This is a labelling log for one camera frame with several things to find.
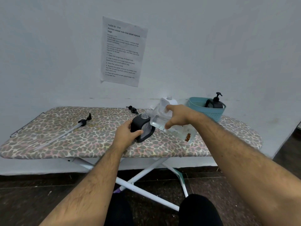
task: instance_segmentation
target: animal print fabric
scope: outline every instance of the animal print fabric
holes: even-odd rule
[[[89,113],[92,114],[92,120],[86,126],[33,152],[39,145],[71,129]],[[0,156],[7,159],[101,157],[112,144],[116,128],[135,116],[127,108],[56,107],[37,117],[7,140],[0,147]],[[222,116],[219,123],[251,146],[261,149],[261,137],[245,123],[226,116]],[[126,158],[191,156],[211,156],[199,134],[193,143],[188,144],[159,129],[142,143],[134,142],[123,154]]]

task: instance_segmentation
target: hand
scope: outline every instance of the hand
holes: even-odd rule
[[[190,117],[196,112],[184,105],[167,105],[166,109],[172,111],[172,118],[165,124],[165,129],[170,129],[173,125],[190,124]]]
[[[143,133],[142,130],[131,132],[131,123],[132,120],[124,122],[117,128],[115,133],[112,145],[118,148],[122,148],[123,151],[132,144],[133,140],[136,137],[140,136]]]

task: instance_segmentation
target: forearm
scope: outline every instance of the forearm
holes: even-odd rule
[[[123,151],[112,145],[41,225],[103,225]]]
[[[264,223],[296,223],[295,213],[301,205],[301,182],[297,177],[206,115],[194,113],[191,124],[231,185]]]

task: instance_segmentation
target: person's right arm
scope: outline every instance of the person's right arm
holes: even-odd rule
[[[205,114],[168,105],[165,125],[192,124],[230,184],[265,225],[301,225],[301,180]]]

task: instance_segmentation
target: dark floor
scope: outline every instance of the dark floor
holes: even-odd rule
[[[294,133],[274,161],[301,178],[301,135]],[[216,206],[224,225],[261,225],[217,167],[179,169],[189,194],[208,197]],[[128,180],[139,170],[119,171]],[[38,225],[73,189],[83,174],[0,176],[0,225]],[[156,169],[135,183],[176,205],[184,199],[177,177]],[[177,225],[177,212],[132,191],[125,190],[136,225]]]

